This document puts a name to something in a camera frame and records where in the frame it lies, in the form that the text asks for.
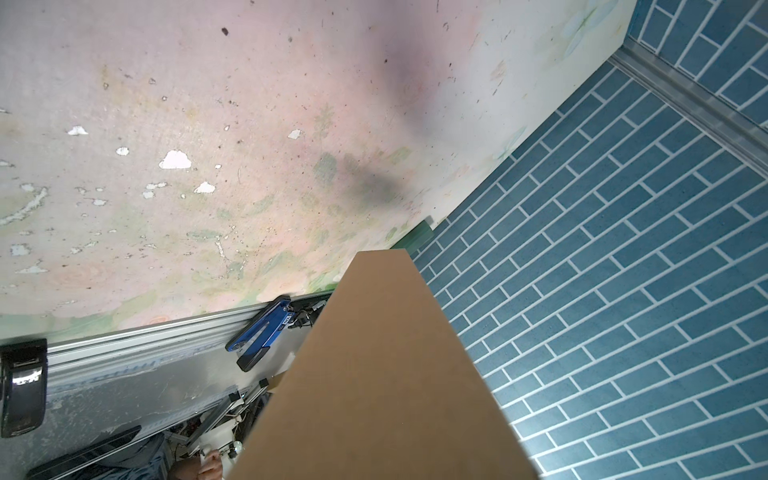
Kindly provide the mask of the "brown cardboard paper box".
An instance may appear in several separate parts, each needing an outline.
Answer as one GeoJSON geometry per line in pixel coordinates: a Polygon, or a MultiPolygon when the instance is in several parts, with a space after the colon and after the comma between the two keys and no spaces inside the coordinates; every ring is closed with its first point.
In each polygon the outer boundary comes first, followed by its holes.
{"type": "Polygon", "coordinates": [[[280,381],[234,479],[534,479],[410,256],[359,252],[280,381]]]}

